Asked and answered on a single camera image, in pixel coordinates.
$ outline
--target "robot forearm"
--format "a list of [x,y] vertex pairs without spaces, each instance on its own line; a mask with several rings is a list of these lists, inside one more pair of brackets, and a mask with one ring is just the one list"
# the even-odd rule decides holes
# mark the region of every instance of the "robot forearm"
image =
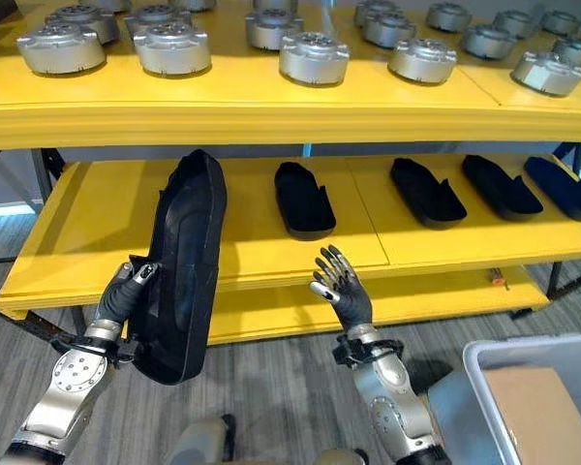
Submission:
[[96,320],[84,334],[94,344],[71,349],[58,359],[46,393],[14,435],[0,465],[64,462],[113,376],[107,348],[118,339],[122,327],[111,320]]
[[417,454],[438,452],[428,411],[413,392],[407,369],[396,352],[380,344],[383,338],[369,324],[351,327],[347,337],[360,341],[369,351],[366,361],[352,365],[353,378],[392,460],[415,463],[412,460]]

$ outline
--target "black metal frame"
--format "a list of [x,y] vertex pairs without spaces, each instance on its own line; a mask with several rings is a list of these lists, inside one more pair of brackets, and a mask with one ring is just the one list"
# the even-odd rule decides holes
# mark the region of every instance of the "black metal frame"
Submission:
[[[45,203],[47,202],[52,189],[50,176],[52,176],[57,181],[65,167],[65,161],[62,159],[60,153],[55,148],[32,149],[32,159],[35,167],[35,173],[39,181],[39,187],[41,189],[41,196]],[[0,258],[0,264],[14,262],[15,259],[16,257]],[[86,321],[84,320],[84,314],[81,305],[73,306],[69,309],[74,320],[74,325],[76,326],[76,333],[79,335],[83,334],[86,330]],[[52,337],[66,332],[32,311],[28,311],[24,320],[13,320],[6,315],[3,315],[2,313],[0,313],[0,318],[22,328],[24,331],[46,342],[48,342]]]
[[[574,150],[574,158],[572,160],[572,171],[578,176],[581,172],[581,142],[562,142],[553,152],[553,155],[558,160],[563,160],[570,152]],[[581,287],[581,276],[569,281],[561,287],[558,287],[560,273],[562,272],[562,262],[553,262],[551,267],[551,274],[549,276],[549,284],[546,288],[546,296],[552,302],[568,295]],[[531,308],[524,308],[510,312],[512,320],[518,320],[529,314],[533,310]]]

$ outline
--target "robot finger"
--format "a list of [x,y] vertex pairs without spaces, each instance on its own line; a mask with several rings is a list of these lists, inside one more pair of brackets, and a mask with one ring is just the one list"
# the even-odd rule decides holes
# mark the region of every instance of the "robot finger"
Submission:
[[314,273],[312,273],[312,276],[314,277],[315,281],[318,281],[319,283],[323,284],[324,286],[329,287],[329,284],[327,284],[327,281],[325,280],[325,278],[323,278],[322,275],[318,271],[315,271]]
[[141,286],[146,286],[146,283],[153,277],[158,268],[159,265],[157,263],[144,264],[132,279]]
[[335,246],[333,246],[331,244],[329,244],[329,247],[327,247],[327,248],[329,249],[329,252],[331,252],[331,254],[342,265],[342,267],[349,274],[349,276],[352,276],[352,277],[356,278],[357,277],[357,274],[355,273],[355,270],[352,269],[351,264],[349,263],[349,261],[347,260],[347,258],[344,255],[342,255],[342,252],[340,252]]
[[340,301],[340,295],[335,291],[332,291],[328,287],[324,286],[320,282],[313,281],[310,283],[310,290],[316,294],[320,295],[322,298],[327,300],[332,305],[335,305]]
[[329,281],[331,281],[332,285],[338,284],[338,277],[334,274],[333,271],[331,271],[329,266],[327,266],[327,263],[325,263],[323,260],[319,258],[317,258],[315,262],[324,271],[325,275],[327,276],[327,278],[329,278]]
[[120,281],[127,281],[129,278],[132,277],[132,273],[134,272],[134,266],[129,262],[124,262],[114,273],[114,276],[111,279],[112,283],[117,283]]
[[344,270],[344,267],[340,264],[340,262],[338,262],[338,259],[331,255],[331,252],[322,247],[321,255],[323,255],[327,259],[329,264],[331,264],[331,266],[333,267],[333,271],[338,276],[338,279],[345,279],[347,277],[347,273]]

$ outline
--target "metal cylinder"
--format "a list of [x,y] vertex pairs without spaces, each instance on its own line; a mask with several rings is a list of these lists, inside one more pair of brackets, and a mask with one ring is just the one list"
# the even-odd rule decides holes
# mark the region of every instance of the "metal cylinder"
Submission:
[[297,13],[299,0],[253,0],[254,10],[286,10],[287,12]]
[[168,3],[177,10],[184,8],[195,13],[213,10],[217,4],[216,0],[168,0]]
[[42,74],[76,73],[106,61],[97,33],[76,24],[47,24],[18,38],[17,48],[28,68]]
[[127,12],[132,8],[130,0],[78,0],[79,5],[104,8],[113,13]]
[[446,82],[456,64],[456,51],[434,39],[401,41],[394,48],[387,68],[417,82]]
[[398,41],[415,37],[415,24],[394,12],[369,11],[362,29],[363,38],[379,47],[394,48]]
[[553,44],[553,51],[570,60],[575,66],[581,67],[581,38],[566,37],[558,39]]
[[510,55],[516,39],[494,24],[478,24],[465,29],[461,47],[482,59],[501,60]]
[[581,21],[577,16],[559,10],[545,13],[540,24],[542,29],[558,36],[576,34],[581,27]]
[[282,39],[280,73],[307,84],[342,82],[349,63],[349,47],[329,34],[300,32]]
[[355,6],[355,15],[352,20],[356,26],[364,27],[364,22],[366,21],[368,12],[401,13],[396,4],[394,2],[390,2],[389,0],[363,0]]
[[493,24],[502,27],[517,39],[527,39],[535,32],[534,20],[527,13],[517,10],[499,12],[493,19]]
[[444,32],[461,32],[470,22],[472,15],[457,3],[434,3],[426,16],[426,24]]
[[142,68],[160,75],[188,75],[211,65],[206,33],[184,22],[146,27],[134,34]]
[[289,11],[267,8],[245,16],[245,32],[252,47],[279,50],[285,35],[301,31],[303,19]]
[[581,81],[581,67],[557,53],[526,51],[510,76],[538,92],[565,96]]
[[138,31],[143,31],[148,26],[167,22],[184,22],[192,24],[192,15],[185,8],[174,8],[171,5],[149,5],[136,10],[133,15],[125,16],[125,24],[129,34],[134,37]]
[[114,13],[91,5],[70,5],[46,16],[46,24],[65,22],[92,29],[102,44],[115,41],[119,36]]

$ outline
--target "silver metal part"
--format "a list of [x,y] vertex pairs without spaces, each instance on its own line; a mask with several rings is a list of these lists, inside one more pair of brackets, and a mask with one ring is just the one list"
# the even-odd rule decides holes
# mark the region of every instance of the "silver metal part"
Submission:
[[581,67],[581,38],[560,38],[553,44],[553,51]]
[[217,4],[216,0],[168,0],[176,9],[185,8],[190,12],[204,12],[213,10]]
[[434,39],[411,39],[394,48],[387,68],[403,78],[439,84],[446,82],[456,64],[456,51]]
[[104,8],[113,13],[127,12],[132,8],[130,0],[78,0],[79,5]]
[[384,48],[394,48],[398,41],[415,37],[415,24],[395,12],[369,11],[362,29],[363,38]]
[[36,73],[76,73],[106,61],[97,33],[76,24],[46,25],[18,38],[17,48]]
[[182,22],[156,24],[134,35],[144,70],[161,75],[188,75],[211,65],[206,33]]
[[389,0],[363,0],[355,6],[355,15],[353,17],[353,22],[355,26],[364,27],[366,22],[366,16],[368,12],[373,13],[402,13],[401,10],[396,6],[394,2]]
[[559,10],[545,13],[540,24],[545,31],[559,36],[576,34],[581,27],[581,21],[577,16]]
[[107,44],[118,39],[118,25],[114,13],[91,5],[69,5],[46,16],[46,24],[67,22],[88,27],[97,33],[99,42]]
[[310,283],[310,289],[316,295],[320,295],[322,298],[327,299],[327,301],[332,305],[335,305],[340,301],[340,295],[336,291],[329,289],[323,283],[313,281]]
[[253,0],[252,3],[255,11],[272,8],[297,13],[299,6],[299,0]]
[[434,3],[426,16],[426,24],[445,32],[461,32],[470,22],[472,15],[457,3]]
[[[382,339],[372,325],[355,326],[347,335],[363,343]],[[372,355],[381,357],[372,363],[357,364],[353,378],[389,456],[395,462],[434,446],[430,416],[413,392],[405,365],[385,349],[373,349]]]
[[303,18],[287,10],[267,8],[245,16],[245,32],[252,47],[279,50],[284,36],[301,31]]
[[322,32],[300,32],[282,39],[280,73],[307,84],[342,82],[349,47]]
[[516,39],[494,24],[478,24],[465,29],[461,47],[478,58],[501,60],[510,55]]
[[133,15],[125,16],[125,24],[132,38],[148,26],[168,22],[184,22],[191,25],[192,15],[185,8],[176,9],[171,5],[160,4],[140,8]]
[[49,388],[13,442],[69,455],[112,374],[103,354],[68,351],[54,365]]
[[511,73],[512,78],[534,90],[565,96],[581,80],[581,67],[557,53],[526,51]]
[[140,267],[138,272],[134,275],[134,281],[141,286],[144,286],[149,279],[157,272],[159,265],[157,263],[147,263]]
[[527,39],[535,32],[534,20],[527,13],[518,10],[499,12],[493,24],[502,27],[517,39]]
[[84,333],[87,337],[96,337],[98,339],[105,339],[107,341],[116,341],[123,326],[120,323],[114,322],[113,320],[95,320],[91,323],[86,332]]

